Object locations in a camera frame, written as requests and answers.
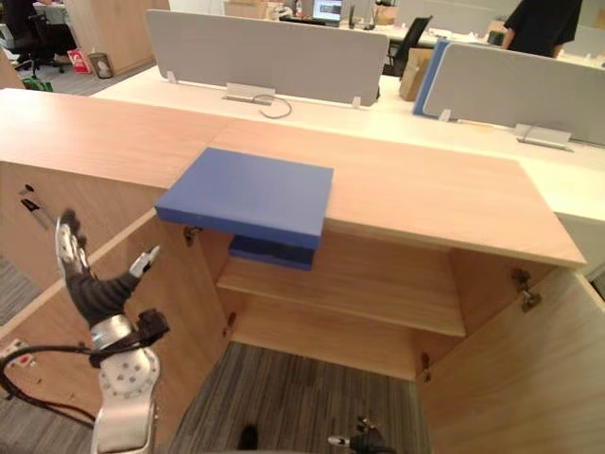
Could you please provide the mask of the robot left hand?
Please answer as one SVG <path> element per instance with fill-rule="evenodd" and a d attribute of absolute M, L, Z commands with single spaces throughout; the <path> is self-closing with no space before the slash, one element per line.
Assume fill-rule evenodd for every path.
<path fill-rule="evenodd" d="M 159 245 L 143 251 L 126 271 L 111 279 L 98 279 L 86 253 L 87 238 L 81 234 L 76 212 L 65 209 L 55 227 L 55 252 L 68 293 L 79 314 L 90 326 L 125 313 L 124 307 L 143 275 L 160 254 Z"/>

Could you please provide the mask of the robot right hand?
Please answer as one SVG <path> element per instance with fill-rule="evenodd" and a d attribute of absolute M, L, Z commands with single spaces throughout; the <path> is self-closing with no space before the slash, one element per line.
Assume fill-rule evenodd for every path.
<path fill-rule="evenodd" d="M 356 454 L 387 454 L 396 453 L 396 450 L 387 445 L 381 432 L 367 416 L 356 417 L 356 433 L 351 436 L 330 435 L 327 439 L 329 445 L 347 448 Z"/>

